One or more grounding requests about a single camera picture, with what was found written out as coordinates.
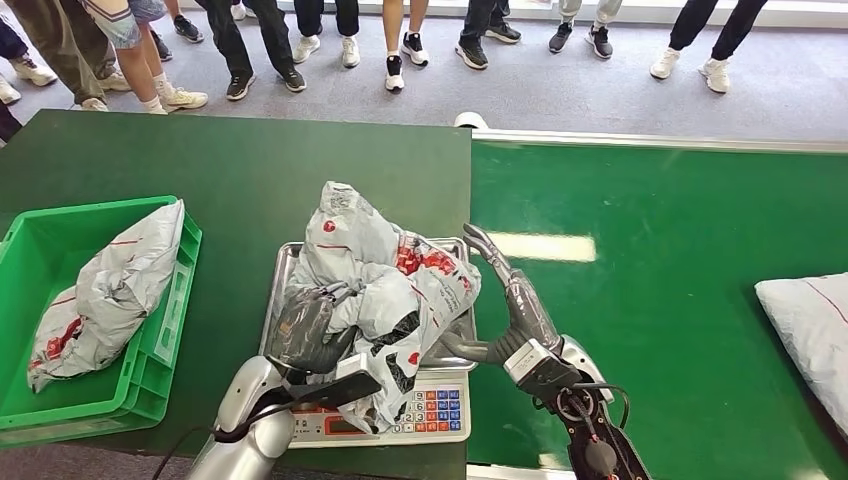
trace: green plastic crate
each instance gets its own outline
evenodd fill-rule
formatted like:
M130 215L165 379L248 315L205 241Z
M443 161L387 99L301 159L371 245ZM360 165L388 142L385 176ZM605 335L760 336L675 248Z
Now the green plastic crate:
M177 265L159 308L108 368L50 383L26 379L47 306L120 232L177 201L155 197L19 215L0 243L0 448L137 430L165 416L201 231L186 213Z

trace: digital scale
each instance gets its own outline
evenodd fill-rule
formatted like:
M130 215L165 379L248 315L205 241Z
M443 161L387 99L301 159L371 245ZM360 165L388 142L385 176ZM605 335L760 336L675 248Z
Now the digital scale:
M459 238L430 240L435 246L468 261L468 246ZM303 243L287 243L280 248L271 299L265 315L259 354L268 355L266 340L284 304L283 292ZM453 321L449 331L464 339L476 340L474 307ZM436 342L421 359L415 388L406 411L397 425L379 434L367 434L347 423L338 411L317 405L303 405L295 414L295 434L290 448L368 447L461 442L471 435L471 400L468 372L477 364L454 357Z

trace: person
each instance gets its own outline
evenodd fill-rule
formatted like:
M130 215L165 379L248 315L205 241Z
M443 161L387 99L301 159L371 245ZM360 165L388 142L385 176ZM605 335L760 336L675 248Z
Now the person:
M717 3L718 0L688 0L686 2L671 30L668 48L651 65L651 76L664 80L671 75L674 65L680 58L680 51L692 44L707 24ZM713 45L710 58L698 69L706 78L707 88L710 90L716 93L727 93L730 89L730 78L727 75L728 59L751 31L754 20L757 19L757 15L765 4L766 0L739 0L736 3L718 40Z
M294 0L294 13L297 15L297 28L300 30L300 43L294 49L294 63L303 63L318 50L321 40L318 35L323 31L321 15L324 13L324 0ZM359 65L359 3L357 0L336 0L336 28L342 36L342 65L353 68Z
M19 77L31 81L37 87L50 85L59 78L53 70L33 61L29 55L29 47L3 15L0 15L0 57L12 64ZM4 105L11 105L20 99L21 93L0 75L0 101Z
M565 41L568 40L574 28L574 17L577 16L582 4L583 0L559 0L559 13L562 16L562 23L548 42L548 50L552 53L559 53L565 47ZM589 28L586 41L592 46L595 55L600 58L607 59L612 56L612 45L609 43L607 25L618 15L620 9L621 0L600 0L598 2L595 23Z
M475 70L483 70L489 66L489 59L480 44L480 37L483 35L507 44L521 40L521 32L510 27L504 20L508 15L509 0L469 0L465 27L455 49L466 65Z
M409 60L423 68L430 63L430 55L421 43L421 25L427 16L429 0L410 0L409 30L403 34L400 50ZM403 27L403 0L383 1L383 32L386 36L386 90L399 93L403 90L403 61L398 51L400 29Z
M156 51L150 22L165 16L161 0L86 0L94 23L115 45L118 63L147 113L165 115L206 105L205 93L176 89Z
M256 80L247 48L241 38L238 26L231 12L231 0L196 0L206 9L212 38L218 51L227 61L230 70L230 84L227 87L227 100L241 100L247 96L250 85ZM283 82L292 92L306 89L306 80L295 69L289 43L289 29L285 22L285 13L277 8L275 0L251 0L250 8L259 21L259 30L265 42L265 50L271 59L271 65L283 78Z
M5 0L15 18L83 110L108 111L104 90L129 91L115 51L78 0Z

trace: robotic hand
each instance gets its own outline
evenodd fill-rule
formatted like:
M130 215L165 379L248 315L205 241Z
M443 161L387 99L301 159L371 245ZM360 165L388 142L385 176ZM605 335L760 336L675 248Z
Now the robotic hand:
M510 267L482 229L463 226L465 242L479 251L503 284L509 327L492 343L465 341L446 332L441 342L454 355L502 365L519 389L533 396L565 424L571 444L568 456L578 480L650 480L630 439L622 430L629 411L623 390L604 383L598 367L577 341L558 335L536 289L521 270ZM611 390L625 400L620 427L609 417Z

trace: white sneaker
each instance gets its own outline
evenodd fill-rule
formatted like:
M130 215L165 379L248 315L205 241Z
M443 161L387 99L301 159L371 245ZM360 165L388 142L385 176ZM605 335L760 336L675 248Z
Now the white sneaker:
M674 69L674 64L680 59L680 50L666 48L662 56L651 65L651 76L660 80L665 80L671 75Z
M701 75L707 77L707 87L716 93L727 93L730 89L730 78L727 76L727 60L709 59L698 69Z
M294 52L292 53L292 58L294 59L294 63L303 63L312 55L312 52L318 50L321 47L321 40L318 39L318 35L312 35L311 37L300 37L300 43L295 47Z
M116 92L129 92L132 90L130 84L127 83L127 79L124 78L124 74L115 70L112 75L108 77L98 80L97 83L100 85L104 91L114 90Z
M11 105L21 99L21 92L9 85L5 78L0 76L0 100L4 105Z
M188 110L200 108L209 101L209 95L201 92L187 92L182 88L178 88L174 90L173 95L168 97L159 95L159 100L162 101L162 108L170 113L181 108Z
M82 110L87 112L108 112L106 104L101 102L99 98L88 98L82 101Z
M342 38L342 65L345 68L359 65L359 43L356 37Z
M15 68L19 77L31 81L38 87L50 85L59 78L53 73L53 70L33 62L28 54L9 60L9 63Z
M244 20L244 17L247 15L247 9L244 8L243 3L239 2L230 7L230 13L233 14L233 20L240 22Z

